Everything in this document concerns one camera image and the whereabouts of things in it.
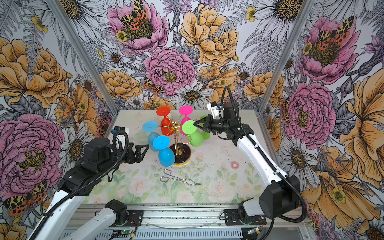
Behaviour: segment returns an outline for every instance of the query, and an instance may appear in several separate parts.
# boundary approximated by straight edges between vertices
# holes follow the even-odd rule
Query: metal tongs
[[[160,181],[161,181],[161,182],[168,182],[168,179],[172,179],[172,180],[181,181],[181,182],[183,182],[183,183],[186,183],[186,184],[188,184],[188,186],[191,186],[191,185],[200,185],[200,183],[196,183],[196,182],[194,182],[194,181],[191,180],[191,179],[181,179],[181,178],[179,178],[179,177],[172,176],[172,175],[171,175],[172,171],[169,170],[169,169],[164,169],[163,172],[164,172],[165,175],[168,175],[168,176],[170,176],[170,177],[166,177],[166,176],[162,176],[162,177],[160,177]]]

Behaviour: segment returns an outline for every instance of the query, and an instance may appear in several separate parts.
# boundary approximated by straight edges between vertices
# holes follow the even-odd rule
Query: pink peony
[[[152,57],[144,60],[147,77],[155,85],[165,88],[166,95],[173,96],[175,90],[192,85],[195,80],[195,68],[188,55],[165,47],[157,49]]]
[[[349,29],[348,38],[341,44],[329,44],[325,50],[319,49],[319,33],[321,31],[332,32],[339,28],[343,22],[332,22],[324,17],[319,18],[313,28],[304,39],[304,49],[301,58],[295,64],[298,72],[309,76],[313,81],[322,81],[325,85],[334,83],[345,74],[354,64],[358,54],[353,54],[360,31],[355,32],[356,17]]]
[[[299,138],[310,150],[321,147],[335,127],[336,113],[331,106],[332,96],[326,87],[300,83],[290,98],[286,134]]]
[[[0,197],[4,201],[26,195],[46,181],[52,187],[61,176],[58,168],[64,134],[41,115],[24,114],[0,123]]]
[[[168,23],[166,17],[161,18],[157,13],[155,6],[148,5],[143,0],[144,8],[148,10],[148,19],[141,23],[138,30],[131,30],[130,27],[125,27],[120,18],[125,15],[131,15],[134,5],[130,7],[123,4],[120,8],[107,9],[108,24],[111,34],[116,35],[116,43],[122,44],[123,54],[134,56],[155,50],[159,46],[164,46],[168,40]]]

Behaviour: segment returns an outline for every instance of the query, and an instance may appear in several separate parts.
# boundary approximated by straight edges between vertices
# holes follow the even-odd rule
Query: table surface
[[[194,110],[189,117],[199,119],[206,114],[207,110]],[[171,115],[176,119],[180,116],[177,110],[172,110]],[[267,149],[254,111],[240,110],[240,116],[242,122],[254,130],[264,149]],[[142,141],[147,136],[141,131],[141,127],[149,120],[154,120],[160,125],[156,111],[123,110],[117,116],[114,126],[129,128],[129,141],[135,145],[147,144]],[[161,134],[160,127],[155,132]],[[126,204],[235,204],[259,197],[262,193],[258,172],[232,141],[221,140],[211,134],[201,146],[189,146],[192,152],[190,161],[182,166],[172,165],[167,169],[171,170],[174,176],[192,179],[201,185],[188,186],[171,179],[167,183],[161,182],[160,177],[165,175],[165,167],[159,163],[158,152],[148,150],[141,163],[121,164],[113,174],[111,182],[104,177],[84,203],[101,204],[116,199]],[[233,161],[238,163],[238,168],[233,167]]]

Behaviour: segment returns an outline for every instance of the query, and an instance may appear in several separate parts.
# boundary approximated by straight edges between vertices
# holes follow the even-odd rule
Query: metal bracket
[[[240,215],[237,209],[224,209],[224,217],[225,217],[225,225],[226,226],[234,226],[234,225],[261,225],[260,220],[263,221],[263,225],[266,224],[265,217],[261,217],[260,215],[256,215],[252,217],[252,221],[249,224],[244,224],[240,220]]]

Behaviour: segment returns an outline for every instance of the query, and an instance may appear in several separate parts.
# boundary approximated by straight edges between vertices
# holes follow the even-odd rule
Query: round black base
[[[172,144],[170,146],[170,148],[172,149],[173,154],[176,157],[174,164],[182,165],[185,162],[187,162],[189,160],[189,158],[191,157],[191,148],[189,148],[189,146],[184,144],[184,143],[179,143],[178,145],[179,145],[179,149],[181,151],[181,155],[179,155],[179,156],[176,156],[175,144]]]

